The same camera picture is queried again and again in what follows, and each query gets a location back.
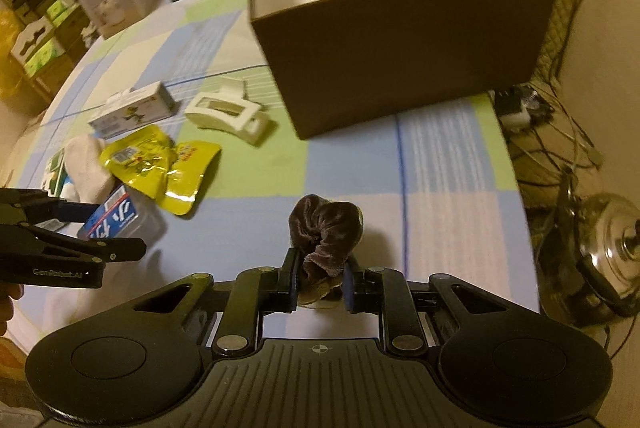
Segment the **blue and white package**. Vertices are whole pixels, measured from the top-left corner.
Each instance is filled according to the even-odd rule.
[[[78,230],[78,238],[142,238],[152,244],[162,234],[162,220],[151,199],[120,185]]]

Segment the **open cardboard box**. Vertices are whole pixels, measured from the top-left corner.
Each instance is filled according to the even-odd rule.
[[[300,138],[530,79],[554,0],[250,0]]]

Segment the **shiny yellow pouch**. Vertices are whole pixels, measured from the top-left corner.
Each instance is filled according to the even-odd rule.
[[[171,139],[151,124],[108,145],[100,162],[163,209],[184,215],[193,206],[204,173],[219,151],[218,144],[205,141],[188,141],[174,148]]]
[[[177,144],[174,151],[176,159],[167,173],[166,191],[157,202],[174,215],[184,215],[196,201],[204,173],[220,146],[206,141],[188,141]]]

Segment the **table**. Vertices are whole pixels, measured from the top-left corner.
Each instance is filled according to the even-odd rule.
[[[28,287],[10,335],[25,350],[48,332],[189,273],[230,280],[279,266],[287,217],[300,196],[351,201],[364,214],[354,251],[364,267],[425,281],[448,272],[538,310],[529,233],[511,161],[491,103],[480,95],[415,109],[299,140],[254,39],[246,0],[181,0],[109,40],[98,40],[47,111],[10,185],[37,187],[44,164],[112,93],[162,80],[184,109],[222,75],[242,78],[248,97],[276,122],[258,149],[198,130],[178,112],[159,123],[174,140],[219,143],[216,176],[190,220],[162,216],[167,233],[137,263],[108,265],[101,289]],[[375,316],[342,307],[299,309],[265,319],[264,334],[302,338],[375,336]]]

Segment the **human hand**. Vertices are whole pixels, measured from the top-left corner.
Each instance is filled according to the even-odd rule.
[[[6,323],[14,317],[14,300],[24,294],[24,285],[17,283],[0,283],[0,336],[6,332]]]

